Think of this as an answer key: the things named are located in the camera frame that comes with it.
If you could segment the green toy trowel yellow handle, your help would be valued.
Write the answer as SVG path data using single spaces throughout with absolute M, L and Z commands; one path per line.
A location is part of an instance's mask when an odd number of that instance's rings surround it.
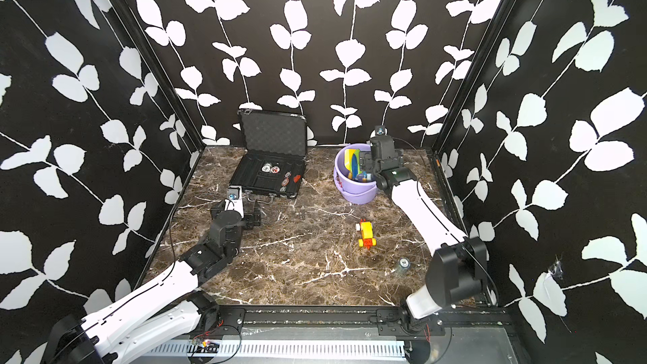
M 360 151 L 358 149 L 350 150 L 350 173 L 353 180 L 357 178 L 357 175 L 361 173 L 360 161 L 359 161 Z

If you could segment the yellow toy shovel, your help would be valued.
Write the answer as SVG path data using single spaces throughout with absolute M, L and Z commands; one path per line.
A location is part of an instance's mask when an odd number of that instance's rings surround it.
M 345 149 L 344 150 L 344 165 L 347 170 L 347 177 L 353 179 L 354 177 L 354 157 L 355 149 Z

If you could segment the purple plastic bucket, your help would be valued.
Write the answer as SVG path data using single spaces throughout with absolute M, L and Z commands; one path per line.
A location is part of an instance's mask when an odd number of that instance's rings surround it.
M 344 165 L 344 150 L 358 149 L 359 151 L 369 151 L 370 146 L 365 143 L 355 143 L 348 145 L 338 151 L 334 161 L 334 182 L 337 190 L 348 202 L 356 205 L 365 205 L 371 202 L 377 195 L 378 188 L 375 181 L 358 182 L 349 179 L 347 170 Z

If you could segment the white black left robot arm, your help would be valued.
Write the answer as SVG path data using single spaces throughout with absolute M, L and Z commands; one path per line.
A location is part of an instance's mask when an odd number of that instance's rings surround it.
M 239 254 L 244 231 L 261 223 L 255 206 L 227 198 L 212 216 L 211 227 L 170 268 L 135 291 L 78 320 L 57 322 L 43 353 L 44 363 L 131 363 L 163 343 L 197 328 L 215 328 L 219 306 L 202 285 Z

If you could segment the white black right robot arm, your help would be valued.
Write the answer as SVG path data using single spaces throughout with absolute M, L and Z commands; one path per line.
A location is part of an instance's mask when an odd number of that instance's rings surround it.
M 370 150 L 360 153 L 360 167 L 404 212 L 431 252 L 424 286 L 405 300 L 412 318 L 422 320 L 488 290 L 485 243 L 468 237 L 442 213 L 404 166 L 402 151 L 391 136 L 371 138 Z

